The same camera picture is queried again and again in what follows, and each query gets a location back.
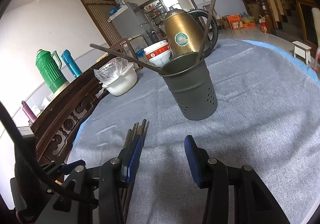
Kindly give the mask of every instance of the purple bottle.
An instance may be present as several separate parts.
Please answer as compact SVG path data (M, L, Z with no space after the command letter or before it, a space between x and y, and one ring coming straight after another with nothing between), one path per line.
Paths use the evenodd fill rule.
M28 119L31 121L31 123L34 123L37 119L33 111L30 109L28 104L25 101L21 102L21 107L25 115L28 117Z

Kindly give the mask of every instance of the orange box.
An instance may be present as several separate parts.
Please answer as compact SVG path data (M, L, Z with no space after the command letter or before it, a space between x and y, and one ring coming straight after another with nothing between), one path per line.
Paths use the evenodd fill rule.
M229 22L236 22L240 20L240 16L239 15L231 15L227 17Z
M251 23L244 23L243 24L243 27L255 27L256 24L254 22L251 22Z
M230 22L229 24L233 30L243 28L243 23L241 20Z

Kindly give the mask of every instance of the wooden newel post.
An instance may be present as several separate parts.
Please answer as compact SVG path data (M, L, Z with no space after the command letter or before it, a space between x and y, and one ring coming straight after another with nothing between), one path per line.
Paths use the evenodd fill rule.
M266 18L267 32L271 34L271 30L273 29L273 24L272 24L272 19L270 18L269 12L268 12L268 8L269 8L268 2L267 0L257 0L257 1L260 2L263 9L264 16Z

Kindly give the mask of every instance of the striped curtain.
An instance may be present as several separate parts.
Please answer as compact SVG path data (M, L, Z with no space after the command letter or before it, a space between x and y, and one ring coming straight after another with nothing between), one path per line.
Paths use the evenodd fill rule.
M110 46L117 43L121 36L112 22L108 22L109 11L116 7L116 1L81 0L81 2L106 42Z

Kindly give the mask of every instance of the black cable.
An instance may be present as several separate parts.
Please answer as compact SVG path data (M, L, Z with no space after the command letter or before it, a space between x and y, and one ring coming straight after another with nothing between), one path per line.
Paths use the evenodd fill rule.
M28 149L25 149L24 141L19 130L17 129L15 123L13 122L12 118L1 102L0 121L2 122L4 128L7 130L10 138L19 150L21 157L24 159L27 166L40 181L46 184L51 190L59 193L64 197L70 198L74 201L98 205L99 201L97 199L82 197L80 194L71 192L50 179L50 177L41 169L36 159L31 155L30 151Z

